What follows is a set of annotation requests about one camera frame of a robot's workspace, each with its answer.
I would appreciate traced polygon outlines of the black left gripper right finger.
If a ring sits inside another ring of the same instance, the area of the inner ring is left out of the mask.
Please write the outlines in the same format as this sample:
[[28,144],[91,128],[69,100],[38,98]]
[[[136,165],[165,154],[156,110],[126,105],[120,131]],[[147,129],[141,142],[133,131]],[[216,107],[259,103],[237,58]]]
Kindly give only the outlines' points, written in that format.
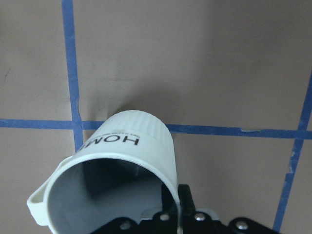
[[246,217],[237,217],[224,225],[207,212],[195,208],[189,185],[178,186],[184,234],[275,234],[276,231]]

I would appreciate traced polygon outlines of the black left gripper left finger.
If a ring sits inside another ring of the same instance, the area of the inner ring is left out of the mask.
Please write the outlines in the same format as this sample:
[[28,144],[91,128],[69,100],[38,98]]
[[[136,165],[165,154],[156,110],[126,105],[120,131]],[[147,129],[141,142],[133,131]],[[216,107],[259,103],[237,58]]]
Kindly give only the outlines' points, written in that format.
[[95,234],[176,234],[178,232],[178,211],[169,189],[161,186],[162,207],[151,218],[139,223],[130,218],[119,217],[95,230]]

